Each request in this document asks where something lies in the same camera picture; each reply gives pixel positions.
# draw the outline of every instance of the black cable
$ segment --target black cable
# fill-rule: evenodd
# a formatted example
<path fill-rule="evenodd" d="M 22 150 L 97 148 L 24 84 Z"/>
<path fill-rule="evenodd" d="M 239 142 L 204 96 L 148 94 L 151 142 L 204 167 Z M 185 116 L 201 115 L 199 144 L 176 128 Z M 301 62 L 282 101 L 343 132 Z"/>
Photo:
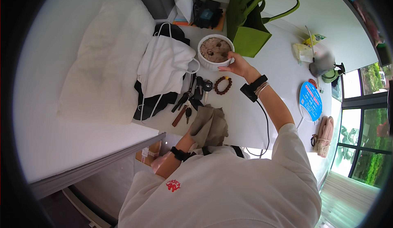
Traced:
<path fill-rule="evenodd" d="M 261 157 L 261 156 L 263 156 L 263 155 L 268 151 L 269 144 L 270 144 L 270 137 L 269 137 L 269 121 L 268 121 L 268 115 L 266 114 L 265 110 L 263 109 L 262 105 L 258 102 L 258 100 L 257 100 L 257 103 L 258 103 L 259 106 L 262 108 L 262 111 L 263 111 L 263 113 L 265 114 L 265 117 L 266 117 L 266 126 L 267 126 L 267 128 L 268 128 L 268 147 L 266 147 L 265 152 L 262 153 L 262 154 L 253 154 L 253 153 L 251 153 L 251 152 L 248 150 L 247 147 L 246 147 L 246 150 L 248 151 L 248 153 L 252 154 L 253 156 Z"/>

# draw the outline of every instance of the green tote bag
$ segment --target green tote bag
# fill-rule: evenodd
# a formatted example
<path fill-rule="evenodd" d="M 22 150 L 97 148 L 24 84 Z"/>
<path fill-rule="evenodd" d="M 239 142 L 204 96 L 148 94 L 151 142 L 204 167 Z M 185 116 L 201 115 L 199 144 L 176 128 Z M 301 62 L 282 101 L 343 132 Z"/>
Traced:
<path fill-rule="evenodd" d="M 227 35 L 233 42 L 237 53 L 245 57 L 255 57 L 263 45 L 272 36 L 264 24 L 287 16 L 299 8 L 299 0 L 296 5 L 274 17 L 261 18 L 261 12 L 265 7 L 265 0 L 230 0 L 227 10 Z"/>

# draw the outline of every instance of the red logo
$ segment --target red logo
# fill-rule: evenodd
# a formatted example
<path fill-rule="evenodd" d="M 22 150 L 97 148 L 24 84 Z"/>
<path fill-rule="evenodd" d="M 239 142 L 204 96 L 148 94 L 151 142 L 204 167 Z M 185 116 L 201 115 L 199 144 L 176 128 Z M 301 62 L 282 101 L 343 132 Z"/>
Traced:
<path fill-rule="evenodd" d="M 167 187 L 168 190 L 172 189 L 172 192 L 174 192 L 177 189 L 180 189 L 180 183 L 177 180 L 170 180 L 167 182 Z"/>

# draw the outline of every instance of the hand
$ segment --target hand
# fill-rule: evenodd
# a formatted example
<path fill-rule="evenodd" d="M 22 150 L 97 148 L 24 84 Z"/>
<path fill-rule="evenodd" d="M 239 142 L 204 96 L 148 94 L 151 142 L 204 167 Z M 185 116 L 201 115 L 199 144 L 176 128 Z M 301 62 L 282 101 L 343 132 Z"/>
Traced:
<path fill-rule="evenodd" d="M 235 61 L 229 64 L 228 67 L 219 67 L 220 71 L 228 71 L 237 74 L 246 79 L 250 84 L 253 83 L 257 78 L 261 76 L 256 68 L 251 66 L 240 54 L 235 52 L 228 52 L 228 59 L 234 58 Z"/>

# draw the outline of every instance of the gray cloth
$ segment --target gray cloth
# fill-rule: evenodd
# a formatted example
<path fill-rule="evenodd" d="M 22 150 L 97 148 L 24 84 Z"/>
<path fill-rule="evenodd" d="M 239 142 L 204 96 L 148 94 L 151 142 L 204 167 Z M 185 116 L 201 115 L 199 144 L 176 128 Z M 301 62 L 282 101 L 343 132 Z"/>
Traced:
<path fill-rule="evenodd" d="M 198 108 L 195 120 L 191 126 L 191 138 L 203 146 L 222 146 L 224 137 L 228 137 L 228 124 L 222 108 L 213 108 L 210 104 Z"/>

